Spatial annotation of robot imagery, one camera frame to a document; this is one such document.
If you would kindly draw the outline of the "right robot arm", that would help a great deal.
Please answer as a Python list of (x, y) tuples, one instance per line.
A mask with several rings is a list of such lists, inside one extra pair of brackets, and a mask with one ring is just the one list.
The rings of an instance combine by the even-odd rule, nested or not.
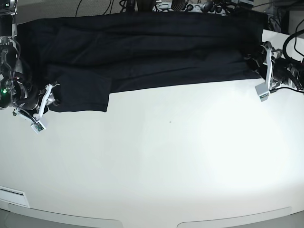
[(20, 59), (21, 46), (17, 37), (17, 1), (0, 2), (0, 109), (11, 106), (14, 115), (21, 115), (37, 123), (48, 111), (48, 106), (57, 102), (52, 89), (54, 82), (39, 89), (29, 69)]

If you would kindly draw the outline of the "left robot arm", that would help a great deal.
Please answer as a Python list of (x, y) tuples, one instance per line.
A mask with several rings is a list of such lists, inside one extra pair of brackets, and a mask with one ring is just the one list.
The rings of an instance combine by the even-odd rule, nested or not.
[(264, 82), (256, 86), (256, 92), (261, 100), (266, 100), (270, 94), (280, 89), (288, 89), (297, 93), (304, 93), (304, 61), (295, 60), (287, 53), (287, 45), (294, 40), (294, 51), (303, 56), (296, 49), (297, 37), (304, 33), (299, 30), (303, 21), (296, 26), (295, 33), (284, 42), (282, 49), (275, 49), (269, 41), (262, 43), (260, 57), (263, 63), (258, 63), (258, 69), (264, 69), (260, 74)]

